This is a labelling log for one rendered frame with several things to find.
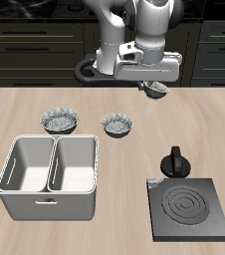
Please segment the white two-bin basket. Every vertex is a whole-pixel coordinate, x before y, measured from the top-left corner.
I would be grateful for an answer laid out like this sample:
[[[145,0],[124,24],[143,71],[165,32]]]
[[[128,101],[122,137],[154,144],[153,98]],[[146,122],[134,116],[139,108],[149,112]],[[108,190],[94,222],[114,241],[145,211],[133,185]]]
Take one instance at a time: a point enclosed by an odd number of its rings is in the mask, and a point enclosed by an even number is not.
[[[92,134],[17,136],[0,174],[0,198],[11,218],[92,219],[98,152]]]

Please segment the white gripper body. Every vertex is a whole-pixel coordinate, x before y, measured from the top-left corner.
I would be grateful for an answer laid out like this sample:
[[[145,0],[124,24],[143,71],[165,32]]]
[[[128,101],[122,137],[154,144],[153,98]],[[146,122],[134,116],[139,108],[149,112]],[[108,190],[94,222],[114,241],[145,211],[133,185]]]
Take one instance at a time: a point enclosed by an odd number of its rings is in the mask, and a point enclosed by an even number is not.
[[[157,64],[126,61],[116,57],[113,76],[121,81],[175,82],[179,77],[182,56],[176,52],[165,52]]]

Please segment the dark grey stove plate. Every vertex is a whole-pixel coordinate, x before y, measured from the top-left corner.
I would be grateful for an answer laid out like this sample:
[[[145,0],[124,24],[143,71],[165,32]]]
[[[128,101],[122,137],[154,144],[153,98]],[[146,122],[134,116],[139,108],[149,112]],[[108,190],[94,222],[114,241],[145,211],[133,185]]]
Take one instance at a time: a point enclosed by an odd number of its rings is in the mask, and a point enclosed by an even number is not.
[[[225,242],[211,178],[148,178],[146,188],[154,242]]]

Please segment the round black stove knob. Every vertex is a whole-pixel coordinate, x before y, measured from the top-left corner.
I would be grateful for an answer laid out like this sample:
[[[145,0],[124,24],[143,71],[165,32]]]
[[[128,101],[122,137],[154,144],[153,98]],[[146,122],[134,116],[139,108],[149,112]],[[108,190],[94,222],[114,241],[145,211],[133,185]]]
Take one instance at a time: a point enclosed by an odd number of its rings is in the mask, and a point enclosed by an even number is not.
[[[169,178],[184,178],[189,175],[191,165],[189,161],[181,155],[180,147],[173,146],[170,155],[165,156],[160,169]]]

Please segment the largest grey fluted bowl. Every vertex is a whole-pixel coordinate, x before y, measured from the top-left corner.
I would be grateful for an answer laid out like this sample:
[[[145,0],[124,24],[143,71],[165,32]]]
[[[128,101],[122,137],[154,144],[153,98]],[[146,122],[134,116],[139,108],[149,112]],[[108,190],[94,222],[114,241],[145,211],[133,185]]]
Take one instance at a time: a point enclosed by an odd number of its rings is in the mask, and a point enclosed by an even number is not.
[[[55,108],[45,112],[40,125],[49,134],[70,134],[80,120],[79,114],[68,108]]]

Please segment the dark kitchen cupboards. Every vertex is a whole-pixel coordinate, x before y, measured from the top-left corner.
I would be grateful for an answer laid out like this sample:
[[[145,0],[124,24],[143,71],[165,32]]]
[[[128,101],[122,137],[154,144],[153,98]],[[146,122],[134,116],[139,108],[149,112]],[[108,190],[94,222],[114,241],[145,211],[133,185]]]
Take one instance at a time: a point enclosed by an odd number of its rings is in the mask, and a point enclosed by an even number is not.
[[[182,0],[197,5],[209,0]],[[101,46],[99,20],[84,0],[0,0],[0,87],[75,87],[76,65]],[[165,34],[182,56],[170,87],[225,87],[225,22],[184,11]],[[117,81],[113,87],[137,86]]]

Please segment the smallest grey fluted bowl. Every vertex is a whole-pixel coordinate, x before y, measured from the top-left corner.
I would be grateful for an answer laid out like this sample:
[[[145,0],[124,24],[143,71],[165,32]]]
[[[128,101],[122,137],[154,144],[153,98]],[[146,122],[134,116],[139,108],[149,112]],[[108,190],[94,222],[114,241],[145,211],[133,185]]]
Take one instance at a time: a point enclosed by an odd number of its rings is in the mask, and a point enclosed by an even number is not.
[[[161,99],[166,94],[169,93],[169,89],[166,85],[160,82],[152,82],[152,81],[144,82],[144,91],[146,95],[153,100]]]

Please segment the medium grey fluted bowl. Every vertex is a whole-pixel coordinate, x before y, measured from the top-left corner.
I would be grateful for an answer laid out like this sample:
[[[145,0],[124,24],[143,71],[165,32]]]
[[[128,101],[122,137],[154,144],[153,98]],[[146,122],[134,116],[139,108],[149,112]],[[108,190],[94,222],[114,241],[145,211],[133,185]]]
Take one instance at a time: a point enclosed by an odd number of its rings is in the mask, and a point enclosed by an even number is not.
[[[103,118],[101,125],[107,135],[122,138],[133,128],[133,120],[127,115],[111,114]]]

